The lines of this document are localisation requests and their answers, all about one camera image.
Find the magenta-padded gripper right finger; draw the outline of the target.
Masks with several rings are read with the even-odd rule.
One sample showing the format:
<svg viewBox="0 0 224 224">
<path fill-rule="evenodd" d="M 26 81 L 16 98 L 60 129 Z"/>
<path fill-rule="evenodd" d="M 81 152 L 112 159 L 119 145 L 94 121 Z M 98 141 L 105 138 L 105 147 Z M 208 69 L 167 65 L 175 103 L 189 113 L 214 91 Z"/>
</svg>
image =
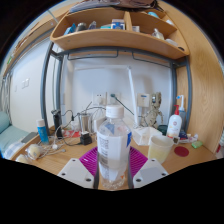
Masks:
<svg viewBox="0 0 224 224">
<path fill-rule="evenodd" d="M 168 175 L 156 159 L 148 159 L 134 147 L 130 148 L 128 161 L 128 187 L 136 189 Z"/>
</svg>

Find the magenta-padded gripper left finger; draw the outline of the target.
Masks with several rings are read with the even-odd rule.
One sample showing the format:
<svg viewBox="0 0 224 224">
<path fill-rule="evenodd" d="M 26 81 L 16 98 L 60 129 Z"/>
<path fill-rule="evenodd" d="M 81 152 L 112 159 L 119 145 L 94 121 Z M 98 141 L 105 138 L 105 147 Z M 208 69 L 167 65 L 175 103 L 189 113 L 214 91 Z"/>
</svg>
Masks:
<svg viewBox="0 0 224 224">
<path fill-rule="evenodd" d="M 97 148 L 90 149 L 80 158 L 71 158 L 58 176 L 81 187 L 97 189 L 99 184 Z"/>
</svg>

